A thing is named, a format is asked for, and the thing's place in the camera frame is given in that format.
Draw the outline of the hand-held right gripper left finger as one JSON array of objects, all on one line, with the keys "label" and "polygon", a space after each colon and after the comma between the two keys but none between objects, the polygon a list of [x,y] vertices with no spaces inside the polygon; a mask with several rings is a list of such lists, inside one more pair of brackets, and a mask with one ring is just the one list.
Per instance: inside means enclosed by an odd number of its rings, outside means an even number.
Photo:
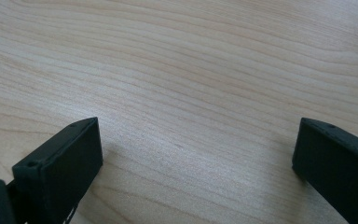
[{"label": "hand-held right gripper left finger", "polygon": [[68,224],[102,165],[98,120],[66,126],[12,167],[16,219]]}]

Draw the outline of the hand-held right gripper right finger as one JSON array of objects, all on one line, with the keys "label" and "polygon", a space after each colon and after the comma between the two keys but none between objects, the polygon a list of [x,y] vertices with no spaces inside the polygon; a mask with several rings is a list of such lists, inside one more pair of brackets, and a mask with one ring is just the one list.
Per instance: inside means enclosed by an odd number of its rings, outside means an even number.
[{"label": "hand-held right gripper right finger", "polygon": [[300,121],[293,170],[350,224],[358,224],[358,137],[316,119]]}]

